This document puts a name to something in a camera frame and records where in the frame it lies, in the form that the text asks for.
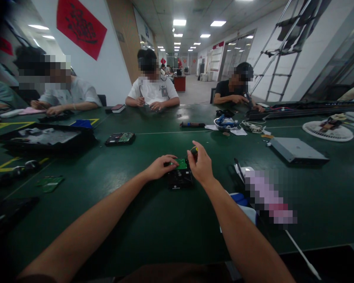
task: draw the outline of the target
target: white t-shirt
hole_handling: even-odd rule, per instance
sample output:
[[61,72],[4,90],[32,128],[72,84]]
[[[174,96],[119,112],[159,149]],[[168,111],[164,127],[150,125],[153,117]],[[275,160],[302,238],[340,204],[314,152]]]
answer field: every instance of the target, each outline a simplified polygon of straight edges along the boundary
[[40,101],[50,103],[52,106],[94,102],[99,107],[102,106],[97,96],[95,88],[86,80],[76,77],[71,83],[71,92],[67,89],[50,89],[45,90],[44,94],[39,98]]
[[178,94],[172,81],[165,76],[160,76],[160,79],[155,82],[151,82],[147,77],[139,77],[128,96],[133,99],[143,96],[145,103],[151,104],[178,97]]

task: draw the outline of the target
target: red decoration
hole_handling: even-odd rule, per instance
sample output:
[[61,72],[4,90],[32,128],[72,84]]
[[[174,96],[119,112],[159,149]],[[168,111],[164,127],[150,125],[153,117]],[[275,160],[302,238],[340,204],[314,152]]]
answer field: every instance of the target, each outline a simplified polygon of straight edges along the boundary
[[0,50],[13,56],[12,44],[2,37],[0,37]]
[[56,27],[97,60],[107,28],[79,0],[59,0]]

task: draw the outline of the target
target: black t-shirt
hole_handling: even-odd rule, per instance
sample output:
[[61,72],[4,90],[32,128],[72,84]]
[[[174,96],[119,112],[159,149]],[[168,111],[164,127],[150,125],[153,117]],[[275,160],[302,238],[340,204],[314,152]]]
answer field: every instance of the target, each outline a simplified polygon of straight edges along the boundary
[[245,92],[247,92],[247,85],[246,84],[237,86],[237,88],[235,88],[234,92],[229,92],[229,80],[218,82],[218,84],[216,85],[216,91],[215,91],[216,94],[217,93],[220,94],[220,97],[225,97],[225,96],[229,96],[232,94],[244,96]]

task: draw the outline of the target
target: table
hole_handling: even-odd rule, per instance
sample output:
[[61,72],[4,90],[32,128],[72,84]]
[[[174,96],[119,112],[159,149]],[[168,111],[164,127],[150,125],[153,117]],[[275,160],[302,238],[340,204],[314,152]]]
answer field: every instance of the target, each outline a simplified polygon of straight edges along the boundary
[[[96,109],[76,114],[60,122],[94,119],[100,141],[76,157],[24,156],[3,168],[22,165],[30,159],[43,160],[37,175],[0,189],[0,199],[39,196],[40,202],[4,239],[12,263],[20,272],[82,213],[145,169],[156,157],[174,154],[185,157],[192,140],[199,141],[212,159],[214,176],[229,192],[243,192],[232,164],[237,157],[241,166],[267,170],[273,174],[289,205],[298,212],[298,224],[289,232],[302,250],[354,243],[354,139],[336,143],[305,133],[301,125],[321,117],[270,120],[265,124],[274,136],[300,138],[330,157],[321,168],[287,164],[258,134],[224,136],[218,131],[180,128],[184,122],[212,124],[215,105],[180,105],[162,113],[147,114],[127,107],[120,114],[105,114]],[[241,120],[244,108],[235,119]],[[15,117],[7,123],[35,121],[39,115]],[[0,134],[25,124],[0,124]],[[134,132],[132,145],[106,147],[114,132]],[[9,156],[0,147],[0,165]],[[63,175],[65,181],[51,194],[35,187],[48,175]],[[170,191],[166,178],[146,185],[108,236],[102,246],[79,271],[76,279],[125,275],[152,263],[216,263],[229,260],[212,205],[195,181],[195,187]],[[269,224],[262,214],[258,228],[280,254],[295,252],[286,233]]]
[[186,89],[186,76],[177,76],[174,77],[174,87],[176,91],[185,91]]

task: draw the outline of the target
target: white fan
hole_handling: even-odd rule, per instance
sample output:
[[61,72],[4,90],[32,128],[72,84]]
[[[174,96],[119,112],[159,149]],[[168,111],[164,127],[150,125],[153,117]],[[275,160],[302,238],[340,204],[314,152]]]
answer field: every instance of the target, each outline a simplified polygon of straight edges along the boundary
[[334,142],[348,142],[354,137],[352,131],[350,131],[348,128],[345,128],[344,126],[339,126],[338,129],[335,130],[327,130],[326,132],[320,132],[320,125],[325,121],[326,120],[305,123],[303,125],[303,130],[315,137]]

